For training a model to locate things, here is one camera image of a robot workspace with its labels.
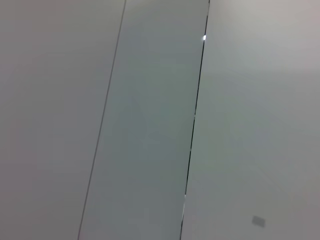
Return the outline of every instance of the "gray panel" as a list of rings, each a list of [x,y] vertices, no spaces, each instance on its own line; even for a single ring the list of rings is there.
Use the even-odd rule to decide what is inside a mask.
[[[81,240],[178,240],[208,0],[127,2]]]
[[[210,4],[182,240],[318,239],[320,2]]]
[[[77,239],[123,6],[0,1],[0,239]]]

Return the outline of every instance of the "white surface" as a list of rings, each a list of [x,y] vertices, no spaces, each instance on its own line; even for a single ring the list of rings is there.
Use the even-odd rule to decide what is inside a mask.
[[[0,239],[77,239],[123,5],[0,2]]]
[[[319,239],[319,12],[211,1],[182,240]]]
[[[129,0],[81,240],[179,240],[208,0]]]

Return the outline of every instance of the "cabinet door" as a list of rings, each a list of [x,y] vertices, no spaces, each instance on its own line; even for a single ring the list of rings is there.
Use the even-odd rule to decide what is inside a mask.
[[[0,239],[77,239],[123,7],[0,1]]]
[[[319,239],[319,3],[210,1],[182,240]]]
[[[179,240],[208,4],[127,1],[81,240]]]

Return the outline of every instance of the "white wall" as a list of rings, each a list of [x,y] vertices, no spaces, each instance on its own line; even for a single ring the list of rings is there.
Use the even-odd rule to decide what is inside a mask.
[[[0,239],[77,239],[123,7],[0,1]]]
[[[128,0],[81,240],[179,240],[208,0]]]
[[[319,12],[211,1],[182,240],[319,238]]]

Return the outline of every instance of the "small gray label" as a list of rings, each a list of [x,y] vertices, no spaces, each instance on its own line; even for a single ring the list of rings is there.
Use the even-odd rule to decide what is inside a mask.
[[[266,226],[266,220],[258,216],[253,216],[252,224],[264,228]]]

